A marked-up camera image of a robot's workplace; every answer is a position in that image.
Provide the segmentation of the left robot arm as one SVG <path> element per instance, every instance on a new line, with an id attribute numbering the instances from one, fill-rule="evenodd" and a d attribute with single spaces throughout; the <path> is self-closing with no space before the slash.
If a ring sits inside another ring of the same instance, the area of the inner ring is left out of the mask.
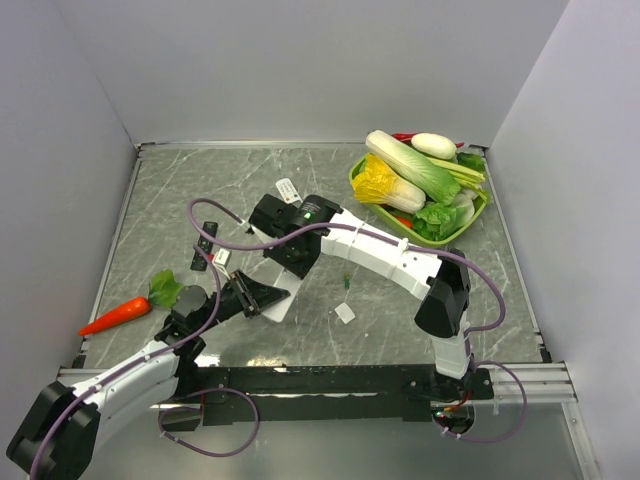
<path id="1" fill-rule="evenodd" d="M 183 288 L 163 328 L 141 350 L 87 380 L 43 388 L 9 442 L 7 458 L 33 479 L 79 478 L 94 453 L 150 406 L 195 395 L 202 333 L 239 313 L 258 315 L 290 295 L 240 270 L 218 293 Z"/>

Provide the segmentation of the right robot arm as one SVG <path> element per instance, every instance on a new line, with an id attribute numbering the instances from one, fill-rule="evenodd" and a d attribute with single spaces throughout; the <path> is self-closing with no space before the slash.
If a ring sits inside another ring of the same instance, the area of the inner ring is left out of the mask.
<path id="1" fill-rule="evenodd" d="M 438 390 L 448 398 L 462 396 L 472 384 L 468 371 L 471 354 L 464 334 L 470 292 L 467 267 L 442 256 L 412 251 L 408 240 L 387 235 L 318 195 L 310 195 L 295 206 L 266 194 L 249 217 L 251 229 L 265 243 L 320 223 L 342 227 L 309 230 L 263 252 L 282 267 L 274 286 L 289 292 L 287 299 L 266 308 L 263 315 L 277 323 L 284 320 L 320 255 L 351 261 L 421 301 L 414 321 L 432 342 Z"/>

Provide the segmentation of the white battery cover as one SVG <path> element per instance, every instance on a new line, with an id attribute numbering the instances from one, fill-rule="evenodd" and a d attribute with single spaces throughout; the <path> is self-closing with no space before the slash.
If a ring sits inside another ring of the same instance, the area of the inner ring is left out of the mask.
<path id="1" fill-rule="evenodd" d="M 356 317 L 354 311 L 345 302 L 339 304 L 334 311 L 344 324 L 349 324 Z"/>

